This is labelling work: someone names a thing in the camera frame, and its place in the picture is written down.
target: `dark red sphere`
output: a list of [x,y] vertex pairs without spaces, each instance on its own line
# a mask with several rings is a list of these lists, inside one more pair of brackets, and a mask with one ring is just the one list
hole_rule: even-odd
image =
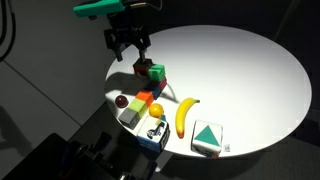
[[128,105],[128,99],[123,96],[123,95],[119,95],[116,97],[115,99],[115,103],[117,105],[118,108],[125,108]]

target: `white round table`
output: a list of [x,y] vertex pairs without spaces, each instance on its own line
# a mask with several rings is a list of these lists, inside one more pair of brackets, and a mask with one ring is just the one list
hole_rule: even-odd
[[[202,157],[190,149],[193,125],[200,119],[223,126],[220,157],[255,152],[289,135],[309,110],[312,92],[304,68],[260,35],[222,26],[185,26],[150,39],[146,57],[165,66],[168,81],[155,101],[163,105],[171,130],[166,151]],[[116,118],[123,109],[114,108],[115,97],[124,94],[131,101],[146,83],[133,75],[138,58],[138,50],[128,47],[124,60],[114,61],[107,74],[105,95]],[[201,102],[189,110],[185,137],[179,139],[175,115],[187,97]],[[141,122],[126,129],[136,135]]]

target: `green robot part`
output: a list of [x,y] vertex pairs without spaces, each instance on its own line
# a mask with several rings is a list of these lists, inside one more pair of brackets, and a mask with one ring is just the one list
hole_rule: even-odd
[[73,8],[78,17],[93,17],[101,14],[110,14],[124,11],[120,0],[89,1]]

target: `colored block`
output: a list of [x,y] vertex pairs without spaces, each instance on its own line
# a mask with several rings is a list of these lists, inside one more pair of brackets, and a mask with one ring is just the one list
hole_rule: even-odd
[[136,98],[140,99],[142,101],[145,101],[147,104],[147,107],[149,107],[152,104],[152,102],[154,101],[152,92],[146,91],[146,90],[141,90],[136,95]]
[[170,136],[169,124],[161,119],[148,116],[139,132],[139,144],[155,152],[162,152]]
[[144,102],[144,101],[142,101],[140,99],[137,99],[137,98],[134,98],[134,100],[131,101],[131,103],[129,104],[128,108],[131,109],[131,110],[136,111],[140,118],[142,118],[143,115],[148,110],[146,102]]
[[221,152],[222,126],[197,120],[194,125],[191,150],[206,157],[216,158]]
[[150,81],[144,90],[152,92],[154,100],[157,100],[161,94],[160,83],[157,81]]
[[165,76],[165,74],[166,72],[165,72],[164,65],[161,65],[161,64],[154,64],[149,69],[149,76],[150,76],[150,79],[153,81],[160,82]]
[[141,118],[136,111],[126,108],[118,119],[124,126],[133,130]]
[[149,69],[153,65],[151,59],[146,59],[144,63],[141,63],[140,58],[133,64],[134,74],[137,77],[149,78]]
[[160,82],[160,90],[161,92],[163,91],[163,89],[166,87],[167,85],[167,78],[166,77],[163,77],[163,79],[161,80]]

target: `white box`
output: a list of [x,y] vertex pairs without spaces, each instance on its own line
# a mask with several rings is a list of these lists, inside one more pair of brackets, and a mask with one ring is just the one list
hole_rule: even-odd
[[169,124],[158,118],[147,116],[138,131],[139,144],[155,152],[162,152],[170,135]]
[[206,157],[217,158],[221,152],[222,126],[203,120],[196,120],[191,150]]

